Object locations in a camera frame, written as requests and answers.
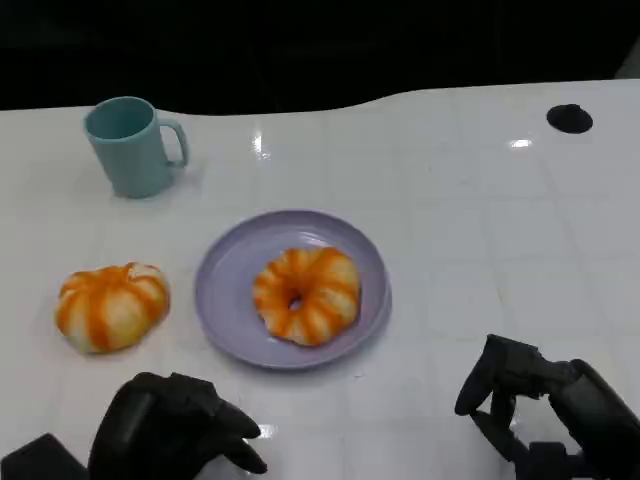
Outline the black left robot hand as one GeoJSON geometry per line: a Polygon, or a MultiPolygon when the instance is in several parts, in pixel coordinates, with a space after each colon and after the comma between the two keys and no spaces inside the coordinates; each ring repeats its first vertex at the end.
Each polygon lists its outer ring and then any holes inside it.
{"type": "Polygon", "coordinates": [[[114,395],[95,435],[91,479],[194,479],[222,456],[261,475],[267,464],[248,444],[258,424],[214,385],[172,373],[141,372],[114,395]]]}

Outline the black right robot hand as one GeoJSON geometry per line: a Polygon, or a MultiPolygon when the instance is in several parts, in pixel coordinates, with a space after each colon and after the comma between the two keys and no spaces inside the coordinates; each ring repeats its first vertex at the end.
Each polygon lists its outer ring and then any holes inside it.
{"type": "Polygon", "coordinates": [[[552,362],[533,345],[490,334],[458,395],[455,412],[470,417],[519,479],[636,479],[639,419],[581,359],[552,362]],[[524,444],[510,428],[516,399],[547,397],[580,446],[524,444]]]}

